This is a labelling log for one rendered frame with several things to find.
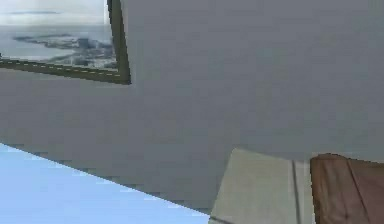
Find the framed seascape picture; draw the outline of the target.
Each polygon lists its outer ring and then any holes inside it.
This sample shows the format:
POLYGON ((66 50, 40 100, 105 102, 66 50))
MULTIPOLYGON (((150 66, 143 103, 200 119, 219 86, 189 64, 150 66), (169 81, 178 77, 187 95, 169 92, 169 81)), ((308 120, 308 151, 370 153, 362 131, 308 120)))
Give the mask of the framed seascape picture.
POLYGON ((123 0, 0 0, 0 69, 129 85, 123 0))

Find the brown wooden cabinet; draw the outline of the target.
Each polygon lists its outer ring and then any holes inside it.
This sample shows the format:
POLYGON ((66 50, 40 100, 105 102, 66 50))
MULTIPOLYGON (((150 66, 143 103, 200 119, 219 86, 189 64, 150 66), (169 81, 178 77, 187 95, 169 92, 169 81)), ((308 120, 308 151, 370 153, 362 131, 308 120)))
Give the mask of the brown wooden cabinet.
POLYGON ((316 224, 384 224, 384 163, 326 153, 310 174, 316 224))

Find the pale grey cabinet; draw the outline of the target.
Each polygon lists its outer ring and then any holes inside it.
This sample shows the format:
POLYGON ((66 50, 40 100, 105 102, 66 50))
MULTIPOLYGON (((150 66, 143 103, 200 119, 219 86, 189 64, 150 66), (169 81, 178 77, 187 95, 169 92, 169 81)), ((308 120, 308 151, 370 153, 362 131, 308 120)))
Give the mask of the pale grey cabinet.
POLYGON ((309 164, 234 149, 208 224, 316 224, 309 164))

